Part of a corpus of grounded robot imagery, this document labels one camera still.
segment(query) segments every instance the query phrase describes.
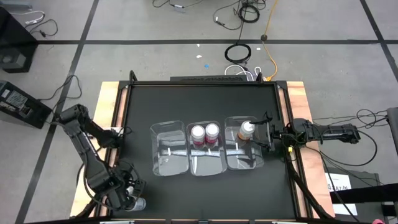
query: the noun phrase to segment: power supply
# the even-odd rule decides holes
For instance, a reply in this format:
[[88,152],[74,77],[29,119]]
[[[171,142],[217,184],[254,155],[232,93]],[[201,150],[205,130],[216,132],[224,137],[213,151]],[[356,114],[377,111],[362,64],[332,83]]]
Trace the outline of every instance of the power supply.
[[0,119],[43,128],[51,109],[12,83],[0,80]]

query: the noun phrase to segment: black tray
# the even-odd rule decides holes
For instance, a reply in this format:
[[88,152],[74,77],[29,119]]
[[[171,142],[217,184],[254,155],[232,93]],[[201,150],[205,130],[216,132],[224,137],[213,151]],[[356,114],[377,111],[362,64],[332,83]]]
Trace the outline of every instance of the black tray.
[[119,157],[132,161],[147,181],[141,212],[113,212],[116,218],[159,219],[292,219],[297,201],[285,164],[266,156],[254,170],[227,170],[208,176],[191,173],[158,177],[152,173],[149,128],[155,123],[181,120],[185,125],[216,120],[224,131],[230,116],[262,118],[283,126],[277,84],[274,82],[134,82],[129,85],[124,125],[132,128]]

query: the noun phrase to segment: yellow cable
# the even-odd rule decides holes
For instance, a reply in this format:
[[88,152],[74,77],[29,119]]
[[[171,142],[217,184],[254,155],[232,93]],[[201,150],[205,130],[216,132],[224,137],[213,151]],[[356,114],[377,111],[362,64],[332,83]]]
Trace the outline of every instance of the yellow cable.
[[[278,3],[278,0],[275,0],[274,5],[272,6],[271,12],[269,13],[268,22],[267,22],[267,27],[266,27],[266,30],[264,31],[264,36],[267,35],[268,26],[269,26],[269,23],[270,23],[270,21],[271,21],[271,16],[272,16],[272,13],[274,12],[274,9],[275,9],[277,3]],[[269,53],[269,51],[268,51],[266,45],[265,45],[264,43],[262,43],[262,46],[263,46],[264,49],[266,50],[266,52],[267,52],[267,54],[268,54],[268,57],[271,59],[272,63],[273,63],[274,66],[275,66],[275,72],[274,72],[274,74],[272,74],[271,76],[269,76],[269,77],[266,78],[266,81],[271,81],[272,78],[276,75],[276,73],[278,73],[278,66],[276,65],[275,60],[271,57],[271,54]]]
[[267,22],[267,27],[266,27],[266,31],[264,31],[264,35],[266,35],[266,34],[267,34],[267,31],[268,31],[268,26],[269,26],[269,22],[271,21],[271,16],[272,16],[272,13],[274,12],[274,9],[275,9],[275,7],[276,7],[276,4],[278,3],[278,1],[279,1],[279,0],[275,0],[275,3],[274,3],[274,5],[272,6],[271,12],[269,13],[268,22]]
[[274,74],[272,74],[271,76],[266,78],[266,81],[271,81],[271,79],[276,75],[276,73],[278,73],[278,65],[276,65],[276,62],[274,61],[274,59],[271,57],[271,54],[269,53],[266,45],[264,43],[262,43],[262,46],[264,47],[264,49],[266,50],[268,57],[271,59],[271,62],[274,64],[275,66],[275,72]]

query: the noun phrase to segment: pink label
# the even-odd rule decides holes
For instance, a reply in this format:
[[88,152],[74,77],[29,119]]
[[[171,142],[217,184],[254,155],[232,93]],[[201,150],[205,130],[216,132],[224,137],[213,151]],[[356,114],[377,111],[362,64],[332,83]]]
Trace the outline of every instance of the pink label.
[[192,141],[194,144],[201,145],[204,141]]
[[214,139],[211,139],[209,136],[206,136],[206,142],[208,142],[208,143],[217,142],[217,137],[215,137]]

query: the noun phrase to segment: white cable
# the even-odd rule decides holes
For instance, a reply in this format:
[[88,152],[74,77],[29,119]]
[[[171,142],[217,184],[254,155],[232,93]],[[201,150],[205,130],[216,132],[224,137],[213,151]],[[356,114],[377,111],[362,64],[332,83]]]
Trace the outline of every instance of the white cable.
[[244,73],[245,75],[247,75],[246,73],[248,73],[250,75],[250,77],[251,77],[251,80],[254,81],[254,76],[253,76],[253,74],[251,72],[247,72],[247,71],[238,72],[236,75],[240,75],[242,73]]
[[231,67],[238,67],[238,68],[240,68],[240,69],[242,70],[242,72],[239,72],[237,75],[239,75],[240,73],[244,73],[244,74],[247,76],[247,75],[249,74],[249,75],[251,76],[252,81],[254,81],[253,74],[252,74],[251,72],[248,72],[248,71],[246,71],[245,69],[243,69],[243,67],[240,66],[240,65],[230,65],[230,66],[226,67],[226,69],[225,69],[225,71],[224,71],[224,75],[226,75],[226,71],[227,71],[229,68],[231,68]]
[[10,14],[11,15],[17,15],[17,16],[24,16],[24,15],[28,15],[28,14],[32,14],[32,13],[38,13],[38,12],[41,13],[42,16],[40,16],[37,19],[31,20],[31,21],[25,21],[26,25],[30,25],[30,24],[38,23],[41,19],[44,18],[45,13],[43,11],[32,11],[32,12],[25,12],[25,13],[14,13],[14,12],[12,12]]
[[257,69],[259,69],[260,70],[260,72],[261,72],[261,68],[260,67],[256,67],[256,68],[254,68],[254,73],[257,75],[257,76],[259,76],[259,74],[257,73]]

